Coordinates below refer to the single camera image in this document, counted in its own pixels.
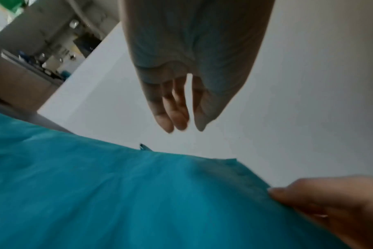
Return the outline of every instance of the white tabletop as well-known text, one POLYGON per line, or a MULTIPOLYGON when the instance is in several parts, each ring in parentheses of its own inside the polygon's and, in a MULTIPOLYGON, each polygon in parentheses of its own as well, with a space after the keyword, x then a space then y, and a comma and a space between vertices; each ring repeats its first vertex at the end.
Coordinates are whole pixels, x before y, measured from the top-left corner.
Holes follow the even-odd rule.
POLYGON ((203 133, 155 123, 120 25, 39 113, 132 148, 238 158, 273 185, 373 175, 373 0, 277 1, 245 87, 203 133))

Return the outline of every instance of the green object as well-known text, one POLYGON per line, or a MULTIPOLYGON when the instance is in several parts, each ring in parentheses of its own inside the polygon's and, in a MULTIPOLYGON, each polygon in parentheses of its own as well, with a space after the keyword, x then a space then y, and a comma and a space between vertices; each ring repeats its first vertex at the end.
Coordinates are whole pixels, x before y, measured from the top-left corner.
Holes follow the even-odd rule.
POLYGON ((11 12, 16 13, 16 11, 21 6, 25 5, 25 1, 24 0, 0 0, 0 5, 10 10, 11 12))

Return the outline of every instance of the palm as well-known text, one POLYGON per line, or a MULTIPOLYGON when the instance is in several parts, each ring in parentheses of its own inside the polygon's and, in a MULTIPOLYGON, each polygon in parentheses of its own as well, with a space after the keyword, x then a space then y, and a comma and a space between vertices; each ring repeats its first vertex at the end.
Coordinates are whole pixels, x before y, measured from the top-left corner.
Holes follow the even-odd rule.
POLYGON ((193 74, 199 130, 245 83, 274 0, 121 0, 132 61, 159 125, 186 129, 186 75, 193 74))

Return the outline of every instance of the human hand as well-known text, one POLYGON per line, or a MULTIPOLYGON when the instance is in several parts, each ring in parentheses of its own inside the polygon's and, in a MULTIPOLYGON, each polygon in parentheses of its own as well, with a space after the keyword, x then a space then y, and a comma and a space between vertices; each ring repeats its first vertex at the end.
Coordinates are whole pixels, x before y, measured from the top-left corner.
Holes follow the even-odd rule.
POLYGON ((373 178, 300 179, 271 197, 303 212, 353 249, 373 248, 373 178))
POLYGON ((168 133, 189 122, 184 85, 193 74, 198 130, 244 85, 274 0, 120 0, 121 22, 141 87, 168 133))

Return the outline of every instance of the blue bag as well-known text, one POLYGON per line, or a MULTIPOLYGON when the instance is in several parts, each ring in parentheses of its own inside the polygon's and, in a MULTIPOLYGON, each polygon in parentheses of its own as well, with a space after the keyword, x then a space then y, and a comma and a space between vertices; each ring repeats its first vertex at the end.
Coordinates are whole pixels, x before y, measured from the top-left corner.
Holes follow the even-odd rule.
POLYGON ((0 115, 0 249, 341 249, 237 160, 138 151, 0 115))

